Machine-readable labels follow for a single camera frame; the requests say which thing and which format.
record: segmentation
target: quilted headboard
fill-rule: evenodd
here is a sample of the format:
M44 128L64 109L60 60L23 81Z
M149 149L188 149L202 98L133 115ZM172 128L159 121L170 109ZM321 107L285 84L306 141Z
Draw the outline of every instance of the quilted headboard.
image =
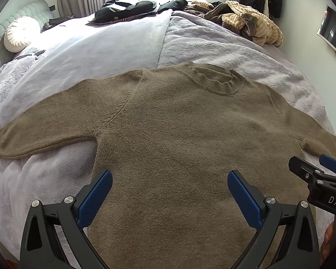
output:
M44 24L49 21L49 19L54 18L54 14L49 10L49 5L44 0L38 0L13 13L11 16L7 17L4 21L0 23L0 68L3 64L8 63L14 57L14 53L9 52L4 47L4 34L10 23L12 23L16 18L21 16L30 16L35 18L41 29Z

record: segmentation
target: television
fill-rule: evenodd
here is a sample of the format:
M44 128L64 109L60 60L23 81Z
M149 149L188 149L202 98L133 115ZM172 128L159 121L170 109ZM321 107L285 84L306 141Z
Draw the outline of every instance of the television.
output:
M320 29L317 32L334 50L336 50L336 11L327 6Z

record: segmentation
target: screw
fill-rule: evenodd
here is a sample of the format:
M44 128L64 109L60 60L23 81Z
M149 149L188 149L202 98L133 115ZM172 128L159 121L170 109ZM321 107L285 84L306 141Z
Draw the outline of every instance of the screw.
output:
M32 207L36 207L40 204L40 202L38 200L34 200L32 203L31 203L31 206Z
M266 202L269 204L274 204L275 203L275 198L273 197L266 197Z
M73 197L72 196L67 196L65 198L65 203L71 203L73 201Z
M308 203L306 201L302 201L302 202L300 202L300 204L301 204L302 207L305 207L305 208L308 207Z

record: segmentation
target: brown sweater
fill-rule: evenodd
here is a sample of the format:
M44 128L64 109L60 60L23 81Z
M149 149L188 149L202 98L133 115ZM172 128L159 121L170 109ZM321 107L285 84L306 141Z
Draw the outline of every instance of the brown sweater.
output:
M89 229L115 268L229 268L254 234L226 176L281 203L307 188L288 170L302 150L336 158L336 137L277 92L234 71L184 63L83 80L0 129L0 156L95 139L92 174L114 184Z

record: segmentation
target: round pillow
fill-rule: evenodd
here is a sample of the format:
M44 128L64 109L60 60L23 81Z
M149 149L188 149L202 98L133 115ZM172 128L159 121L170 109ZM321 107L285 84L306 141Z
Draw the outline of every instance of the round pillow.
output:
M32 43L40 33L40 24L36 19L29 16L19 17L7 28L4 46L8 51L18 53Z

